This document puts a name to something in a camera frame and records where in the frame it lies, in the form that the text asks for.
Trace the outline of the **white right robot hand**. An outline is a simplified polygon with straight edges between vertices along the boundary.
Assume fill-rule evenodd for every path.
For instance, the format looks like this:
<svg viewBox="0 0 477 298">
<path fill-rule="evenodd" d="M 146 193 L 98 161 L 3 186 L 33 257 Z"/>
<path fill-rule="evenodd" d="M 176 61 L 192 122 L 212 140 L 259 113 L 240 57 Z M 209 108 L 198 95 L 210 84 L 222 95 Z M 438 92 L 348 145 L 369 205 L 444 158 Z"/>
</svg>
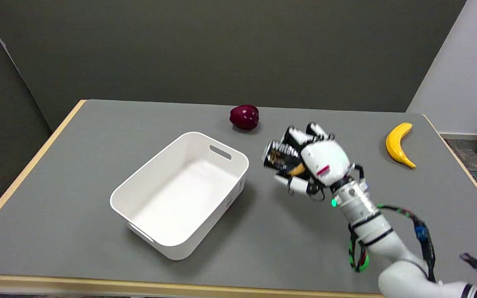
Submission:
<svg viewBox="0 0 477 298">
<path fill-rule="evenodd" d="M 294 160 L 278 170 L 274 178 L 291 195 L 312 197 L 324 194 L 325 189 L 334 194 L 350 182 L 356 182 L 363 192 L 369 190 L 363 166 L 350 162 L 335 135 L 325 132 L 319 124 L 311 122 L 305 131 L 289 126 L 281 142 L 293 149 L 288 155 Z"/>
</svg>

